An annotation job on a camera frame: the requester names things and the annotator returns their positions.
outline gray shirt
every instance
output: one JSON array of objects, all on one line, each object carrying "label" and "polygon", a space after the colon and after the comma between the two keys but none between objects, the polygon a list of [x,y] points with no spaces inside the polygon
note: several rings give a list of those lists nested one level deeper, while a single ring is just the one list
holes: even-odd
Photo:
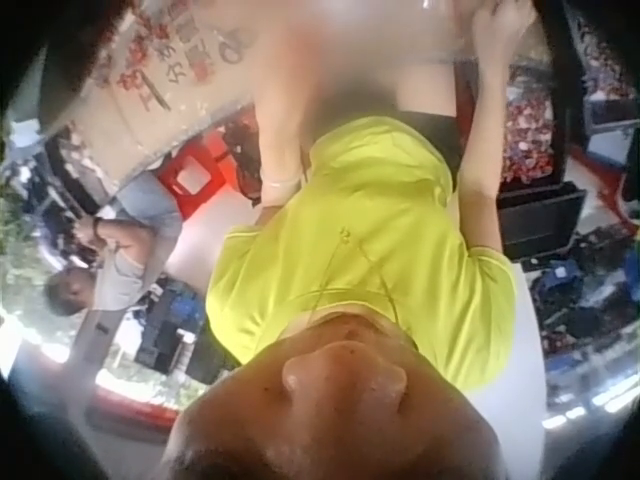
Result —
[{"label": "gray shirt", "polygon": [[94,310],[123,310],[135,304],[164,270],[182,230],[182,216],[171,194],[150,172],[143,172],[120,190],[112,202],[116,218],[136,220],[155,233],[146,265],[109,247],[97,272]]}]

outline seated man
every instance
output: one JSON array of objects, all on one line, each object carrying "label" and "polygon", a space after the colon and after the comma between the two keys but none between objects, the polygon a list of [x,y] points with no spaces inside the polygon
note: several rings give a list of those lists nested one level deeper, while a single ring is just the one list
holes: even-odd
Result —
[{"label": "seated man", "polygon": [[49,278],[45,295],[55,314],[124,310],[164,270],[182,230],[173,197],[152,173],[143,172],[116,194],[114,207],[113,220],[86,217],[77,222],[78,240],[99,251],[102,262],[95,272],[71,266]]},{"label": "seated man", "polygon": [[398,105],[412,115],[365,105],[329,122],[296,193],[307,77],[321,62],[284,39],[255,97],[264,210],[227,237],[207,298],[214,334],[243,365],[178,418],[160,478],[505,477],[495,433],[462,392],[494,380],[512,348],[496,197],[509,64],[534,16],[528,0],[502,0],[474,20],[480,94],[457,175],[460,230],[446,212],[452,72],[409,69]]}]

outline short hair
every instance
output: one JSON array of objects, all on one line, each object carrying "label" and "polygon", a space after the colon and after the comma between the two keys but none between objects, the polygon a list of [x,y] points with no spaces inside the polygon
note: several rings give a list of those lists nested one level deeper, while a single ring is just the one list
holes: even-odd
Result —
[{"label": "short hair", "polygon": [[51,275],[44,285],[44,296],[49,309],[59,317],[71,317],[84,309],[78,300],[70,298],[65,284],[61,282],[62,272]]}]

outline hand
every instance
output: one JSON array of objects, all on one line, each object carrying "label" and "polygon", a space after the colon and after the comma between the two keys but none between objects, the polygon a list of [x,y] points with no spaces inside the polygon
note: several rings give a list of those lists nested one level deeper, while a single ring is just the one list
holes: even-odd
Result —
[{"label": "hand", "polygon": [[87,247],[96,244],[96,236],[93,231],[93,217],[82,217],[73,227],[73,233],[80,243]]},{"label": "hand", "polygon": [[261,138],[297,141],[318,92],[322,62],[317,31],[287,25],[260,42],[254,101]]},{"label": "hand", "polygon": [[481,80],[506,82],[520,40],[535,18],[531,0],[485,0],[472,25]]}]

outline person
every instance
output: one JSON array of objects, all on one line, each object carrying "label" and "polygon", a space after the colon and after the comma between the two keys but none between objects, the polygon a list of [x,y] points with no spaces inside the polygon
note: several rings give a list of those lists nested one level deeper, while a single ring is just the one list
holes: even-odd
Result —
[{"label": "person", "polygon": [[134,305],[164,270],[182,230],[182,216],[153,173],[135,177],[115,196],[116,218],[84,217],[77,239],[101,253],[96,271],[67,266],[52,275],[44,293],[52,312],[120,311]]},{"label": "person", "polygon": [[[453,72],[415,66],[398,88],[413,114],[325,118],[300,191],[304,119],[331,103],[313,101],[322,42],[275,42],[255,93],[264,208],[226,237],[207,297],[242,366],[181,413],[159,478],[505,478],[464,393],[512,348],[496,197],[509,65],[534,17],[529,0],[475,14],[480,90],[459,172]],[[454,178],[459,228],[446,211]]]}]

